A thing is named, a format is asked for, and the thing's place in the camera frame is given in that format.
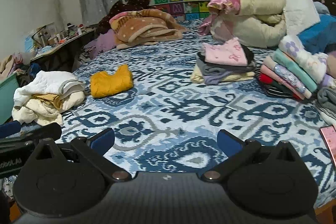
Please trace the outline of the blue white patterned bedsheet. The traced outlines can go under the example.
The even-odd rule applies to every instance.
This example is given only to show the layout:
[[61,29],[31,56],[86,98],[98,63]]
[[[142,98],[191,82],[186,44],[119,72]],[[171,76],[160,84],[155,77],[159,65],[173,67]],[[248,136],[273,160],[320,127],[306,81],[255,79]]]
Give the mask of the blue white patterned bedsheet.
[[[335,200],[335,166],[319,129],[325,126],[312,97],[301,100],[281,84],[250,80],[217,85],[190,81],[197,53],[211,36],[187,21],[183,38],[151,46],[112,49],[84,63],[74,75],[85,83],[85,99],[62,114],[60,142],[92,137],[112,128],[116,142],[105,157],[131,174],[207,170],[224,160],[217,134],[227,130],[263,145],[292,143],[318,185],[316,207]],[[91,95],[90,77],[113,75],[127,64],[134,87],[104,98]]]

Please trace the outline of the colourful folded clothes stack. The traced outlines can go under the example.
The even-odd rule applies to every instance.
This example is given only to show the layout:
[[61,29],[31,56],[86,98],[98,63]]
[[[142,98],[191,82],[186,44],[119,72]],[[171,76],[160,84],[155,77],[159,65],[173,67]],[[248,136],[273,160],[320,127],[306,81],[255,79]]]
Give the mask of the colourful folded clothes stack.
[[299,99],[310,99],[327,70],[327,54],[310,53],[296,35],[282,38],[262,62],[260,72],[288,88]]

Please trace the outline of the grey purple folded clothes stack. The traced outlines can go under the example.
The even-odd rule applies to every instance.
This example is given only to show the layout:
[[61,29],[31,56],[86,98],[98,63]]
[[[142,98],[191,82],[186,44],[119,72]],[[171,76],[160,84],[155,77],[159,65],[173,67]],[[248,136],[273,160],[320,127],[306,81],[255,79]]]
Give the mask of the grey purple folded clothes stack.
[[256,61],[254,54],[246,46],[242,46],[242,51],[246,57],[247,66],[206,62],[206,51],[203,48],[197,53],[190,81],[196,84],[217,85],[225,82],[250,80],[255,75]]

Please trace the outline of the yellow knit sweater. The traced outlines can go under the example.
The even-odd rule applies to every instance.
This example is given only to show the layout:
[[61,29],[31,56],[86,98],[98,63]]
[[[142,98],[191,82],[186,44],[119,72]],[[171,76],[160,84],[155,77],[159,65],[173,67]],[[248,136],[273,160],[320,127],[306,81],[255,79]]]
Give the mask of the yellow knit sweater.
[[119,66],[113,75],[101,71],[90,77],[91,95],[94,98],[113,96],[132,87],[134,87],[133,75],[127,64]]

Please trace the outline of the white cream quilted clothes pile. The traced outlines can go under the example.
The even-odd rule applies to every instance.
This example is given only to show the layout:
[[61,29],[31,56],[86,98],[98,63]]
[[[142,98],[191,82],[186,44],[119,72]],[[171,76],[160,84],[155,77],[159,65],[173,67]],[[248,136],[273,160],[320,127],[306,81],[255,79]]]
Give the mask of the white cream quilted clothes pile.
[[40,71],[14,92],[12,118],[20,124],[63,125],[62,114],[85,99],[85,83],[70,72]]

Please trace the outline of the colourful alphabet foam mat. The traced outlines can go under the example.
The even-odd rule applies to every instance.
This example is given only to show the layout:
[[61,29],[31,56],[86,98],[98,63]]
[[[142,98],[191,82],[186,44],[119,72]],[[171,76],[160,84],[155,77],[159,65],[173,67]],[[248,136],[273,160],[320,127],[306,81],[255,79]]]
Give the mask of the colourful alphabet foam mat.
[[173,16],[176,21],[206,19],[210,0],[149,0],[149,6]]

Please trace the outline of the purple garment by blanket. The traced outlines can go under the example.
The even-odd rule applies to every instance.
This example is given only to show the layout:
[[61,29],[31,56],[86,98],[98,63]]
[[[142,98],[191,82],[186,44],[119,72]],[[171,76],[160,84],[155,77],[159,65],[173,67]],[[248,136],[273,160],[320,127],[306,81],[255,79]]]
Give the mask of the purple garment by blanket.
[[109,51],[116,47],[116,35],[112,29],[105,34],[100,34],[97,39],[89,42],[84,51],[89,53],[89,58],[93,59],[100,53]]

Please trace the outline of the brown dotted fleece blanket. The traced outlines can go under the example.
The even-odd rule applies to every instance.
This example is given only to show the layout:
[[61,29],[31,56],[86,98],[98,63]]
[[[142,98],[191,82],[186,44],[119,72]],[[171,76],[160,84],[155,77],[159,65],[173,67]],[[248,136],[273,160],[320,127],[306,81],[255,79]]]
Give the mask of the brown dotted fleece blanket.
[[121,12],[109,24],[118,50],[178,40],[187,31],[170,14],[158,9]]

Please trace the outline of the beige pink quilt heap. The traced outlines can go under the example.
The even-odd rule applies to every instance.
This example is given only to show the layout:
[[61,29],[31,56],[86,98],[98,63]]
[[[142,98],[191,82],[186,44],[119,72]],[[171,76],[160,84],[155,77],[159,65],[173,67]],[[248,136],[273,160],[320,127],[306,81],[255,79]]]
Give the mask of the beige pink quilt heap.
[[247,47],[272,48],[286,35],[298,35],[321,20],[313,0],[210,0],[200,35]]

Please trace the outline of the pink top folded garment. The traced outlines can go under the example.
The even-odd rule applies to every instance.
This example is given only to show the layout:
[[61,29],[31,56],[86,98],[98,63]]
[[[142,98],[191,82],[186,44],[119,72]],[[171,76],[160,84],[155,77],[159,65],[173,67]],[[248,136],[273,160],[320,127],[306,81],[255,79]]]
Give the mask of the pink top folded garment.
[[247,66],[249,64],[238,38],[232,38],[223,44],[203,43],[205,61],[219,65]]

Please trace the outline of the blue blanket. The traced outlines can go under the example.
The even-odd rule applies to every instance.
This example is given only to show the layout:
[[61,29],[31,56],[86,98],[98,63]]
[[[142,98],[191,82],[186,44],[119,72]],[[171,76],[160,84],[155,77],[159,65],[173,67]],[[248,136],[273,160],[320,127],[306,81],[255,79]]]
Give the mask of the blue blanket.
[[312,53],[335,51],[335,16],[319,14],[320,22],[301,32],[298,37],[304,48]]

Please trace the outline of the pink smartphone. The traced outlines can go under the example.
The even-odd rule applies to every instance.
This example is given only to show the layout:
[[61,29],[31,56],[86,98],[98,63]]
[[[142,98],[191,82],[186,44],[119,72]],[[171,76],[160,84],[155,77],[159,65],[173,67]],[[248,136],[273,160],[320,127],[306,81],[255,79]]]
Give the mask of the pink smartphone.
[[334,126],[322,127],[319,129],[323,141],[329,151],[331,162],[336,166],[336,132]]

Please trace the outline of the green storage box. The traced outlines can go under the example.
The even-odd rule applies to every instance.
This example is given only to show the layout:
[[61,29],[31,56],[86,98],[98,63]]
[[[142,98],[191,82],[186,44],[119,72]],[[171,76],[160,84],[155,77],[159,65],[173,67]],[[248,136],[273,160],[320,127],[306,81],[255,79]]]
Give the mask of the green storage box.
[[13,96],[18,87],[16,73],[0,84],[0,124],[4,124],[11,117],[11,110],[14,106]]

